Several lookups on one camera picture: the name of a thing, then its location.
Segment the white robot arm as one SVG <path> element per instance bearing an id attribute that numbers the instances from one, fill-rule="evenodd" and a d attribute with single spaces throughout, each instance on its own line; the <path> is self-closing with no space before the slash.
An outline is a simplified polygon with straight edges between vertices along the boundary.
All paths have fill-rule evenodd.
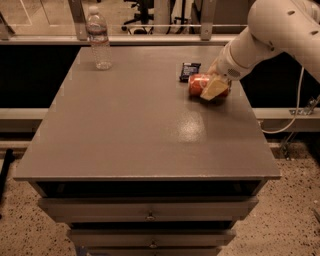
<path id="1" fill-rule="evenodd" d="M 312 0 L 256 0 L 247 27 L 211 64 L 200 97 L 211 100 L 251 73 L 260 62 L 285 52 L 320 80 L 319 5 Z"/>

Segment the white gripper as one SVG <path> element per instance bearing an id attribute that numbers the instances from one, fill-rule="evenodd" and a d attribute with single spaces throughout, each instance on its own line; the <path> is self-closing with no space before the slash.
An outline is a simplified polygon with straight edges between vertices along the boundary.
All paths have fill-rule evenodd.
<path id="1" fill-rule="evenodd" d="M 229 91 L 229 80 L 241 80 L 253 69 L 254 54 L 252 50 L 236 42 L 229 42 L 208 68 L 207 74 L 212 76 L 202 90 L 200 97 L 207 101 Z"/>

